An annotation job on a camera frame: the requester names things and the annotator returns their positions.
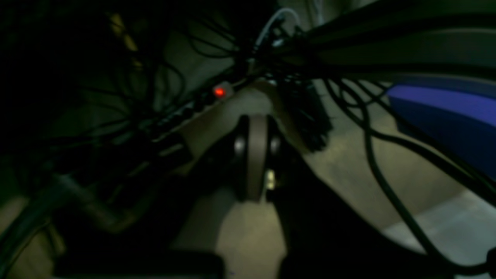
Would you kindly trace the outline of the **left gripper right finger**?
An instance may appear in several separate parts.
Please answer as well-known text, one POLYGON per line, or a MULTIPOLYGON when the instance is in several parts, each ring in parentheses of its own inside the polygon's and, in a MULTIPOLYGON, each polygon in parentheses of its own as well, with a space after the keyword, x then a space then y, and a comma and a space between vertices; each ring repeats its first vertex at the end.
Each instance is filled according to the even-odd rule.
POLYGON ((453 279, 431 256, 385 237, 306 164, 279 132, 268 136, 275 188, 266 197, 280 220, 287 256, 280 279, 453 279))

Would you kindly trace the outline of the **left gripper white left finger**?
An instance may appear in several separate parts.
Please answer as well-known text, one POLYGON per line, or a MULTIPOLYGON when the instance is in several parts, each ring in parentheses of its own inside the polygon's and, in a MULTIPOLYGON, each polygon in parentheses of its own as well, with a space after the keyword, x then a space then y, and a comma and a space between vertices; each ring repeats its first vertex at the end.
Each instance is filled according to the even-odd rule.
POLYGON ((67 229, 67 254, 55 279, 223 279, 214 245, 225 213, 200 208, 216 193, 242 202, 262 197, 268 116, 243 115, 195 161, 186 176, 160 186, 137 220, 117 232, 67 229))

